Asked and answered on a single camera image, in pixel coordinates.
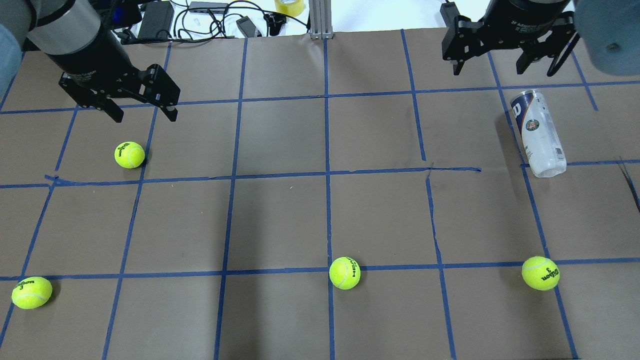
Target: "tennis ball can label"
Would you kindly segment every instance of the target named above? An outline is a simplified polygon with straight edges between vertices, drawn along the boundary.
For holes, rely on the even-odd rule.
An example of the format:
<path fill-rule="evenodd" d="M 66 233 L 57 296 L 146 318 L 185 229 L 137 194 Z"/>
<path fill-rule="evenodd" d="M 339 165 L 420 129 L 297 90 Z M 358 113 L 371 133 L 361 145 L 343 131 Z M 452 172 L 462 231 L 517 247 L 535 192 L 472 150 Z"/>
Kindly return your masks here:
<path fill-rule="evenodd" d="M 538 90 L 519 93 L 511 101 L 522 145 L 536 177 L 553 177 L 566 171 L 566 158 L 547 102 Z"/>

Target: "clear tape roll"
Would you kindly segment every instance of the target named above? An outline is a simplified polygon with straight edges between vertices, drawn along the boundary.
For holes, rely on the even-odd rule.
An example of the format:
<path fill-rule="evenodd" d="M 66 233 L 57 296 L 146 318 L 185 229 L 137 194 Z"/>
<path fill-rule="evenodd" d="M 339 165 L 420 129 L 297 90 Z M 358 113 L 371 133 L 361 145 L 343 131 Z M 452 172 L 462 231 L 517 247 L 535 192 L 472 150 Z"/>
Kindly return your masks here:
<path fill-rule="evenodd" d="M 289 16 L 298 16 L 305 9 L 304 0 L 275 0 L 276 11 Z"/>

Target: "robot arm cylinder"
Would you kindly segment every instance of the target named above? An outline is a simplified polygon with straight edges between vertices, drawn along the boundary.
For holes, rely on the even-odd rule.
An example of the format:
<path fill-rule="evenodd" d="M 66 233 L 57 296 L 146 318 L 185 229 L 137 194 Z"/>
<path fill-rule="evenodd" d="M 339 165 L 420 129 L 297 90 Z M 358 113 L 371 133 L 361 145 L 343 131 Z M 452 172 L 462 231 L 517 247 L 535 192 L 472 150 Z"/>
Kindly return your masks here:
<path fill-rule="evenodd" d="M 0 90 L 17 72 L 26 35 L 65 71 L 59 84 L 78 105 L 94 106 L 120 122 L 124 113 L 112 98 L 130 97 L 158 106 L 176 120 L 180 88 L 158 64 L 146 70 L 134 67 L 88 0 L 0 0 L 0 14 L 0 24 L 9 24 L 0 29 L 0 41 L 12 52 L 0 56 L 8 59 Z"/>
<path fill-rule="evenodd" d="M 22 43 L 27 37 L 31 14 L 22 1 L 0 0 L 0 99 L 18 72 Z"/>
<path fill-rule="evenodd" d="M 640 74 L 640 1 L 580 0 L 575 27 L 593 65 L 611 75 Z"/>

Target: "cable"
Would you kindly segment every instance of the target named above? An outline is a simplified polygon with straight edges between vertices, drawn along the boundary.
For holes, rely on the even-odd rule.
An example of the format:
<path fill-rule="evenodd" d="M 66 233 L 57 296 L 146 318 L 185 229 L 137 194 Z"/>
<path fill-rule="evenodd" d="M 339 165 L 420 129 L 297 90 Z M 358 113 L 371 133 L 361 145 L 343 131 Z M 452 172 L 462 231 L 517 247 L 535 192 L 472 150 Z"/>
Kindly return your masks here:
<path fill-rule="evenodd" d="M 225 14 L 222 18 L 222 33 L 225 35 L 225 37 L 227 36 L 227 29 L 225 27 L 225 17 L 229 17 L 229 16 L 233 16 L 233 15 L 238 15 L 240 17 L 242 17 L 243 15 L 240 13 L 228 13 Z"/>
<path fill-rule="evenodd" d="M 551 65 L 549 65 L 549 70 L 547 71 L 547 76 L 553 76 L 556 74 L 558 70 L 560 70 L 560 67 L 564 64 L 564 61 L 569 57 L 575 45 L 578 44 L 578 40 L 580 40 L 580 34 L 576 33 L 573 39 L 571 40 L 571 42 L 569 43 L 569 45 L 567 45 L 567 48 L 562 54 L 562 56 L 560 56 L 560 60 L 558 60 L 558 56 L 556 56 L 554 60 L 551 62 Z"/>
<path fill-rule="evenodd" d="M 250 8 L 248 6 L 231 6 L 231 4 L 234 4 L 234 3 L 249 3 L 249 4 L 252 4 L 252 5 L 255 5 L 256 7 L 255 8 Z M 297 21 L 300 24 L 302 24 L 307 29 L 307 32 L 309 32 L 309 30 L 310 30 L 309 24 L 305 24 L 304 22 L 300 21 L 299 19 L 297 19 L 297 18 L 295 18 L 293 16 L 290 16 L 290 15 L 287 15 L 287 14 L 284 14 L 284 13 L 273 12 L 271 10 L 263 10 L 262 8 L 260 8 L 256 4 L 252 3 L 251 1 L 235 0 L 235 1 L 232 1 L 231 3 L 229 3 L 228 5 L 226 5 L 225 7 L 219 6 L 219 7 L 215 7 L 215 8 L 212 8 L 212 7 L 208 7 L 208 8 L 187 8 L 187 9 L 181 10 L 178 13 L 178 15 L 175 17 L 175 20 L 173 21 L 173 35 L 175 37 L 179 38 L 179 36 L 177 34 L 176 27 L 177 27 L 178 19 L 180 18 L 180 16 L 182 16 L 182 21 L 184 22 L 184 18 L 186 16 L 186 13 L 188 11 L 190 11 L 190 10 L 207 10 L 209 12 L 209 11 L 211 11 L 211 9 L 224 9 L 224 15 L 223 15 L 223 20 L 222 20 L 222 24 L 223 25 L 224 25 L 226 16 L 230 16 L 230 14 L 227 14 L 229 9 L 247 9 L 247 10 L 259 10 L 260 12 L 262 12 L 263 16 L 266 13 L 280 14 L 280 15 L 286 16 L 286 17 L 288 17 L 290 19 L 294 19 L 295 21 Z"/>
<path fill-rule="evenodd" d="M 183 4 L 176 3 L 176 2 L 175 2 L 175 1 L 173 1 L 173 0 L 169 0 L 169 2 L 170 2 L 171 4 L 176 5 L 176 6 L 181 6 L 181 7 L 183 7 L 183 8 L 189 8 L 189 3 L 187 3 L 187 0 L 184 0 L 184 5 L 183 5 Z"/>
<path fill-rule="evenodd" d="M 38 26 L 38 13 L 36 12 L 36 8 L 33 7 L 33 4 L 31 4 L 31 0 L 25 0 L 25 3 L 27 3 L 27 7 L 31 13 L 31 24 L 29 25 L 29 31 L 31 31 Z"/>

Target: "tennis ball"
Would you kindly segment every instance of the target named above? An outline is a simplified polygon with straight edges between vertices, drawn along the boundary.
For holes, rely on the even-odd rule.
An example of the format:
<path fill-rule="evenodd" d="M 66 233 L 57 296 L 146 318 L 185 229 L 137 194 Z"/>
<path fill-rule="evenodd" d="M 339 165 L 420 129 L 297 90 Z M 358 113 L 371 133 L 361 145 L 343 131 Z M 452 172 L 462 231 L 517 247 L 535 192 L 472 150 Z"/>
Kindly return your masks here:
<path fill-rule="evenodd" d="M 11 300 L 21 309 L 34 309 L 49 300 L 53 287 L 49 280 L 33 276 L 28 277 L 13 288 Z"/>
<path fill-rule="evenodd" d="M 113 156 L 121 167 L 136 168 L 145 161 L 145 150 L 137 142 L 124 142 L 116 147 Z"/>
<path fill-rule="evenodd" d="M 329 278 L 336 288 L 349 290 L 360 281 L 360 266 L 351 258 L 337 258 L 329 268 Z"/>
<path fill-rule="evenodd" d="M 558 285 L 560 271 L 553 261 L 534 256 L 522 264 L 522 278 L 536 290 L 549 290 Z"/>

